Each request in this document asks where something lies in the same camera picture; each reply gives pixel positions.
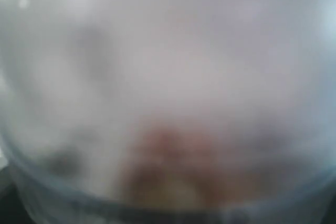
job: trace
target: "translucent plastic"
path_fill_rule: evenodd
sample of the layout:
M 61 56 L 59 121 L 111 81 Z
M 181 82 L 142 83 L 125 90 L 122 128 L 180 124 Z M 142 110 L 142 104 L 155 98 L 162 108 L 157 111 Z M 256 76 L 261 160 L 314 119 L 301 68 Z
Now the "translucent plastic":
M 93 201 L 263 211 L 260 200 L 335 168 L 335 10 L 336 0 L 0 0 L 5 153 L 48 190 Z

